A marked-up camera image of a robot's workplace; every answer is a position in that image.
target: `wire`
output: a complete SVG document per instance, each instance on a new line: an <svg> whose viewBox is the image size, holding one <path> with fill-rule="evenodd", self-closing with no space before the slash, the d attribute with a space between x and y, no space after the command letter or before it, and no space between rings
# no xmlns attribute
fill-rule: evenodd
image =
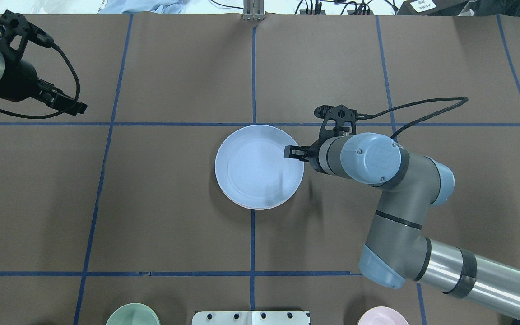
<svg viewBox="0 0 520 325"><path fill-rule="evenodd" d="M392 0L392 3L390 3L388 0L384 0L384 2L388 3L392 7L392 10L395 12L396 16L396 12L399 10L399 8L396 6L395 0Z"/></svg>
<svg viewBox="0 0 520 325"><path fill-rule="evenodd" d="M394 132L392 134L392 136L390 136L391 139L394 139L394 138L396 138L397 135L399 135L402 131L406 130L407 128L410 128L411 126L413 126L413 125L415 125L417 123L421 123L422 121L426 121L428 119L436 117L437 115L441 115L442 113L446 113L447 111L450 111L452 109L456 109L460 105L463 105L464 103L468 102L469 98L468 97L446 97L446 98L425 99L425 100L422 100L422 101L417 101L417 102L413 102L413 103L407 103L407 104L404 104L404 105L393 107L391 109L387 109L386 111L381 111L380 113L377 113L375 115L369 115L364 120L366 120L366 119L374 119L374 118L379 117L381 115L384 115L386 113L390 113L392 111L396 111L397 109L401 109L401 108L405 108L405 107L411 107L411 106L420 105L420 104L424 104L424 103L431 103L431 102L449 102L449 101L459 101L459 102L455 103L454 105L450 105L449 107L445 107L445 108L441 109L440 111L436 111L436 112L431 113L429 115L425 115L425 116L421 117L420 119L416 119L416 120L413 120L410 123L405 124L403 127L399 128L396 132Z"/></svg>
<svg viewBox="0 0 520 325"><path fill-rule="evenodd" d="M354 5L354 11L356 12L357 8L358 8L358 4L356 1L349 1L347 2L345 5L344 5L344 8L342 8L342 11L340 12L340 14L342 15L344 13L344 9L346 9L346 7L350 4L353 4Z"/></svg>
<svg viewBox="0 0 520 325"><path fill-rule="evenodd" d="M68 109L72 109L78 104L78 99L79 99L79 94L80 94L80 82L79 82L78 74L76 74L74 66L72 66L71 62L68 60L68 57L60 49L60 47L54 44L52 46L52 48L54 50L58 51L58 53L64 59L68 68L70 69L72 76L74 76L74 80L76 82L76 96L74 97L74 104L70 107L66 107L65 109L62 109L61 111L56 111L56 113L52 113L52 114L48 114L48 115L23 115L23 114L13 113L12 111L6 111L5 109L0 109L0 113L9 115L9 116L13 116L13 117L20 117L21 119L43 120L43 119L49 119L49 118L61 115L61 114L65 113Z"/></svg>
<svg viewBox="0 0 520 325"><path fill-rule="evenodd" d="M300 9L301 4L302 4L302 0L300 0L300 2L298 2L297 10L294 11L294 14L298 13L298 9Z"/></svg>
<svg viewBox="0 0 520 325"><path fill-rule="evenodd" d="M210 0L210 2L213 2L213 3L217 4L218 6L222 6L222 7L226 7L226 8L234 8L234 9L242 9L242 10L244 10L244 8L242 8L242 7L223 5L223 4L219 3L219 2L215 2L214 0Z"/></svg>
<svg viewBox="0 0 520 325"><path fill-rule="evenodd" d="M298 3L298 6L297 6L297 10L294 11L294 14L298 13L298 9L300 8L302 2L304 2L306 4L306 14L308 14L308 2L307 2L307 0L300 0L300 2Z"/></svg>
<svg viewBox="0 0 520 325"><path fill-rule="evenodd" d="M370 2L372 2L372 0L370 0L369 2L364 2L364 0L362 0L360 5L358 6L358 10L355 10L352 14L354 14L354 15L370 14L370 6L369 6Z"/></svg>

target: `light blue joint cap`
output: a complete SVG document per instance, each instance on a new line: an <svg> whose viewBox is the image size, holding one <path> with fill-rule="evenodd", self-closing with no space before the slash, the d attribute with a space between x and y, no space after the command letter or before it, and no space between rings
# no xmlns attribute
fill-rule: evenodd
<svg viewBox="0 0 520 325"><path fill-rule="evenodd" d="M431 157L427 158L433 161L433 163L437 167L437 170L439 171L441 187L437 199L435 200L435 202L431 203L431 205L439 206L444 204L444 202L446 202L446 200L448 200L448 198L452 195L452 191L455 189L455 176L452 173L452 170L450 170L450 168L448 168L447 166L441 164L440 162L434 160Z"/></svg>
<svg viewBox="0 0 520 325"><path fill-rule="evenodd" d="M404 278L396 273L387 263L384 263L378 255L367 245L362 250L361 261L358 263L361 273L374 282L387 288L399 289L404 284Z"/></svg>
<svg viewBox="0 0 520 325"><path fill-rule="evenodd" d="M390 180L400 168L400 149L386 135L371 132L352 136L340 151L344 171L356 181L380 184Z"/></svg>

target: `teal object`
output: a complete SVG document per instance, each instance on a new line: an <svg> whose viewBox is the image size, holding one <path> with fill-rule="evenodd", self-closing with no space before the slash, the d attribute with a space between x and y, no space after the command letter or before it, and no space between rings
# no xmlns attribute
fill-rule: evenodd
<svg viewBox="0 0 520 325"><path fill-rule="evenodd" d="M134 302L118 308L107 320L106 325L160 325L160 323L150 307Z"/></svg>

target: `white plate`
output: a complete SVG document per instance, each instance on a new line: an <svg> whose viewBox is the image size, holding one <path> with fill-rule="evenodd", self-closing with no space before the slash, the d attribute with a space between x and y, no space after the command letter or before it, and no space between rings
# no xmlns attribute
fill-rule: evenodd
<svg viewBox="0 0 520 325"><path fill-rule="evenodd" d="M365 312L357 325L409 325L409 323L398 311L381 306Z"/></svg>
<svg viewBox="0 0 520 325"><path fill-rule="evenodd" d="M220 188L230 200L248 209L270 209L286 202L304 175L303 162L284 158L284 147L290 145L297 143L269 125L251 125L232 133L216 155Z"/></svg>
<svg viewBox="0 0 520 325"><path fill-rule="evenodd" d="M150 307L133 303L118 308L106 325L159 325L159 319Z"/></svg>

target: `label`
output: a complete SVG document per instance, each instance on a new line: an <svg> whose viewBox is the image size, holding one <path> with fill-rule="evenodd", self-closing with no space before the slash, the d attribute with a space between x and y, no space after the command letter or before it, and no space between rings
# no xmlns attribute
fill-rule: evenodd
<svg viewBox="0 0 520 325"><path fill-rule="evenodd" d="M433 0L417 0L410 3L417 12L425 12L437 8Z"/></svg>
<svg viewBox="0 0 520 325"><path fill-rule="evenodd" d="M107 6L107 1L108 0L103 0L101 2L101 4L99 5L99 9L97 10L97 13L99 13L103 8L105 8Z"/></svg>

